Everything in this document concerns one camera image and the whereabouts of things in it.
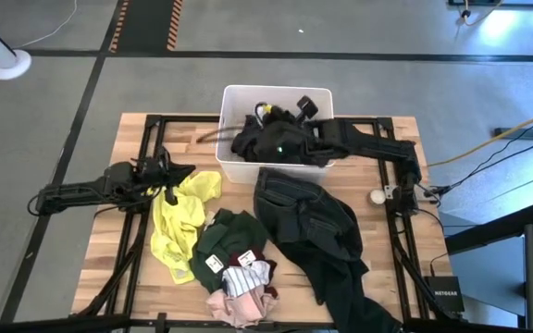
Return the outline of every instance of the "green shirt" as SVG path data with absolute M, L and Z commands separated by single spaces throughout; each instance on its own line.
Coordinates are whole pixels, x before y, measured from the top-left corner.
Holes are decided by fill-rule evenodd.
M 192 249 L 192 259 L 189 263 L 194 277 L 209 293 L 219 290 L 221 276 L 223 270 L 228 268 L 229 258 L 234 253 L 242 254 L 251 248 L 262 252 L 267 237 L 263 225 L 246 211 L 233 214 L 227 209 L 219 209 L 215 223 L 201 234 Z M 217 273 L 205 262 L 212 255 L 223 265 Z

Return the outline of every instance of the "concrete floor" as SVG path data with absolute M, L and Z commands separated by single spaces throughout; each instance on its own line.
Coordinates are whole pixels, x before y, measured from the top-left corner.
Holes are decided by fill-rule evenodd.
M 31 47 L 99 49 L 115 4 L 80 0 L 63 30 Z M 72 6 L 71 0 L 0 0 L 0 34 L 11 45 L 26 43 L 53 30 Z M 177 51 L 533 56 L 533 10 L 499 10 L 474 28 L 458 28 L 457 18 L 457 10 L 442 0 L 350 0 L 342 5 L 319 0 L 187 0 Z M 25 203 L 53 174 L 93 61 L 35 57 L 26 76 L 0 82 L 0 309 L 33 228 Z M 416 116 L 429 162 L 485 141 L 494 127 L 511 127 L 533 117 L 533 63 L 108 58 L 65 181 L 99 176 L 108 164 L 122 112 L 218 113 L 229 84 L 325 87 L 332 90 L 340 115 Z M 433 168 L 432 183 L 461 179 L 503 144 Z M 506 154 L 530 144 L 516 142 Z M 448 194 L 441 216 L 447 226 L 461 225 L 462 219 L 484 223 L 529 204 L 533 150 Z M 67 315 L 93 210 L 71 209 L 51 219 L 17 320 Z M 454 271 L 465 272 L 462 267 L 469 260 L 498 255 L 491 249 L 481 251 L 472 259 L 454 257 Z M 483 267 L 501 270 L 497 265 Z M 503 278 L 515 281 L 515 272 Z M 470 286 L 469 293 L 482 299 L 486 292 L 475 290 L 473 278 L 465 277 L 464 292 Z M 501 304 L 505 296 L 492 301 Z

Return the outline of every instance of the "wooden table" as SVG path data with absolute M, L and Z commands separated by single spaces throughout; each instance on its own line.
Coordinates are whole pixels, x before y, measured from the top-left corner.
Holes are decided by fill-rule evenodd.
M 137 156 L 145 117 L 145 114 L 122 115 L 110 163 L 128 161 Z M 393 123 L 396 139 L 416 142 L 423 182 L 427 182 L 427 162 L 415 118 L 394 117 Z M 195 143 L 196 138 L 216 127 L 217 123 L 169 123 L 164 145 L 176 163 L 194 164 L 198 171 L 222 172 L 215 158 L 215 145 Z M 371 132 L 371 126 L 358 128 L 363 132 Z M 388 166 L 389 174 L 392 175 L 390 163 Z M 209 201 L 205 205 L 205 211 L 216 212 L 220 207 L 224 207 L 234 213 L 241 210 L 252 213 L 254 185 L 233 184 L 223 172 L 222 176 L 222 196 L 220 199 Z M 357 215 L 364 243 L 362 259 L 370 269 L 363 277 L 366 296 L 382 304 L 394 317 L 401 319 L 385 209 L 383 206 L 369 203 L 366 199 L 370 191 L 381 188 L 378 161 L 358 156 L 337 160 L 322 186 L 330 194 L 350 205 Z M 420 207 L 437 214 L 435 206 L 430 203 L 421 203 Z M 116 210 L 102 213 L 95 219 L 72 312 L 83 309 L 112 275 L 123 219 L 124 214 Z M 432 216 L 420 214 L 413 216 L 412 221 L 421 269 L 423 275 L 429 275 L 430 260 L 447 252 L 443 233 Z M 215 321 L 205 308 L 205 300 L 209 294 L 201 284 L 194 281 L 175 285 L 167 267 L 152 256 L 149 240 L 154 223 L 151 217 L 148 223 L 131 317 L 155 319 L 158 313 L 167 313 L 167 319 Z M 402 239 L 402 242 L 406 248 L 405 240 Z M 266 245 L 265 256 L 279 263 L 272 285 L 279 291 L 280 302 L 267 319 L 276 322 L 331 323 L 326 306 L 316 305 L 312 286 L 299 267 L 288 261 L 270 242 Z M 446 255 L 434 262 L 437 275 L 452 274 L 448 260 Z M 417 317 L 415 286 L 406 272 L 405 275 L 411 313 L 413 317 Z M 126 277 L 123 278 L 118 292 L 118 311 L 122 309 L 124 302 L 125 285 Z

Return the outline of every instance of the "yellow cloth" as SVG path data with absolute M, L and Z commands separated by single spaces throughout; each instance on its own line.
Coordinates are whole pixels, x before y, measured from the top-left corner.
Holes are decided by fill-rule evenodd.
M 192 246 L 198 239 L 197 229 L 205 222 L 203 203 L 221 196 L 221 175 L 216 171 L 199 172 L 187 177 L 174 195 L 178 204 L 166 202 L 164 189 L 154 199 L 152 254 L 170 269 L 174 283 L 194 280 L 189 267 Z

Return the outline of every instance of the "black pants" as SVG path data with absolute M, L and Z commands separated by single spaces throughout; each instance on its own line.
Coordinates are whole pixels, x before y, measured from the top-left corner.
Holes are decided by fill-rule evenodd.
M 340 333 L 399 329 L 396 319 L 364 295 L 367 267 L 351 207 L 316 184 L 263 168 L 254 213 L 285 257 L 305 272 L 316 302 L 326 302 Z

